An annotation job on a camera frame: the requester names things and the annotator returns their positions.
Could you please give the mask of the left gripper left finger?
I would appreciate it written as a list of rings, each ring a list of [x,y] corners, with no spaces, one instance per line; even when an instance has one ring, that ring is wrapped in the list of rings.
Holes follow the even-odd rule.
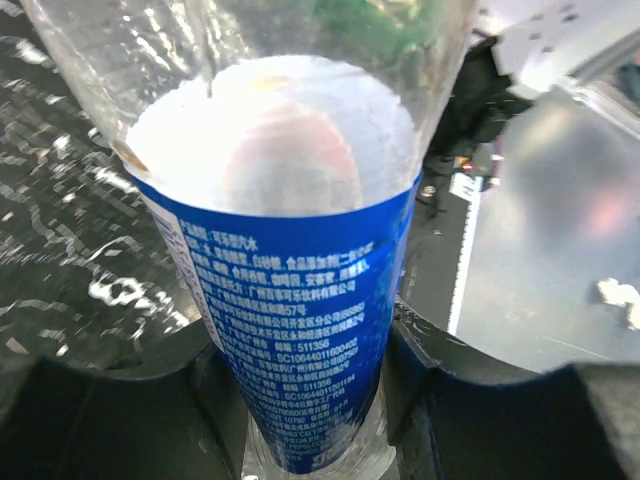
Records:
[[[247,409],[192,324],[113,369],[1,362],[4,479],[238,479]]]

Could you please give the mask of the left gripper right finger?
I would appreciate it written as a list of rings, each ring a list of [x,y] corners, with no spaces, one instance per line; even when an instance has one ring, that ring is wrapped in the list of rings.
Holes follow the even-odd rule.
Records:
[[[388,439],[403,479],[635,479],[639,368],[535,373],[487,355],[403,301],[387,347]]]

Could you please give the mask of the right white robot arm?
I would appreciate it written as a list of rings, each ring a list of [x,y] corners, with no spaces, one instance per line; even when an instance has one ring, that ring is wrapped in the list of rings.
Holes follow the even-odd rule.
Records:
[[[637,1],[489,1],[498,71],[526,100],[639,40]]]

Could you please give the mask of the Pepsi plastic bottle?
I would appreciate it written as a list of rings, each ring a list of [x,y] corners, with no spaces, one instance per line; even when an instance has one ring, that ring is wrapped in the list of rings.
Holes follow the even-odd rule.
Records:
[[[260,479],[379,479],[381,369],[473,1],[26,1],[250,413]]]

